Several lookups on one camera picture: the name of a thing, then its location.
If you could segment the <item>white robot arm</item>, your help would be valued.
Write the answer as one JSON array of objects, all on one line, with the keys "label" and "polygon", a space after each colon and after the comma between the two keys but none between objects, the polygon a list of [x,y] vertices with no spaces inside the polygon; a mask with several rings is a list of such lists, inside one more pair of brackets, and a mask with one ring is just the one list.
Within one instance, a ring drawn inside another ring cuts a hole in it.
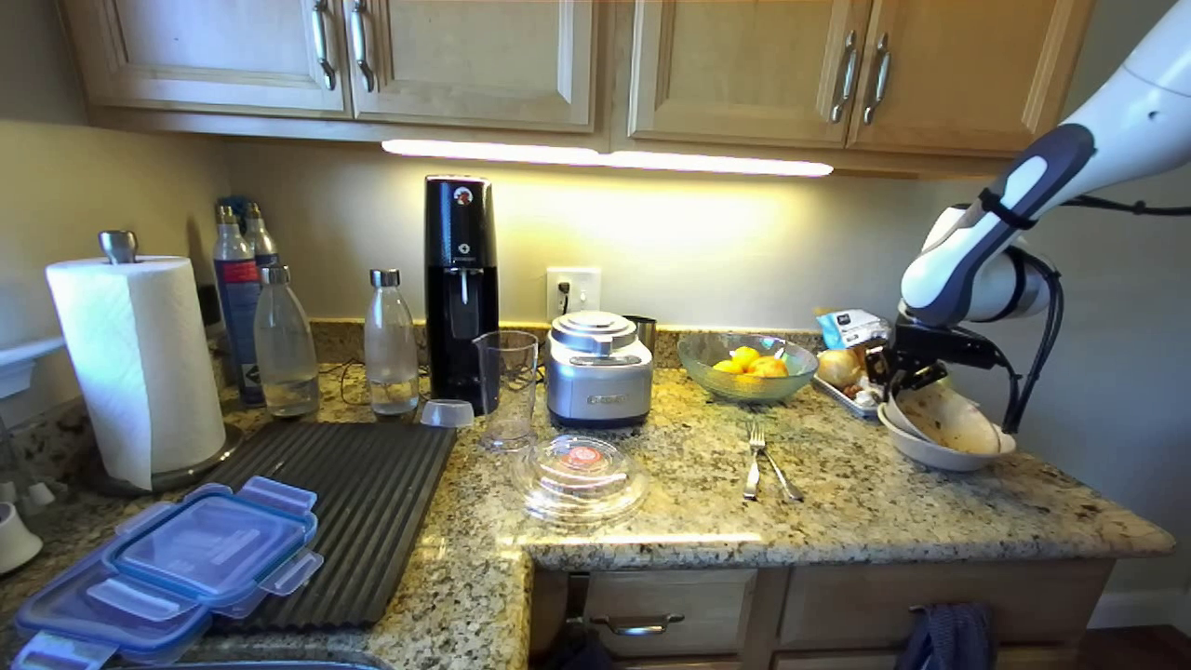
[{"label": "white robot arm", "polygon": [[900,277],[890,384],[972,351],[965,320],[1031,313],[1051,268],[1016,251],[1051,207],[1191,160],[1191,0],[1175,0],[1127,59],[1055,132],[1031,140],[969,207],[947,207]]}]

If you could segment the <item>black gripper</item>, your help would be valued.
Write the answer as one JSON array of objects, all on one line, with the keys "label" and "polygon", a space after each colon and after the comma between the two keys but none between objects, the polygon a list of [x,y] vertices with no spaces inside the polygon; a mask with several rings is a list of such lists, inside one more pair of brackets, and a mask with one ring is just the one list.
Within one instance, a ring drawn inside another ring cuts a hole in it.
[{"label": "black gripper", "polygon": [[890,363],[872,363],[869,380],[883,400],[900,401],[938,380],[947,364],[993,370],[1000,363],[1005,354],[977,332],[898,320],[890,334]]}]

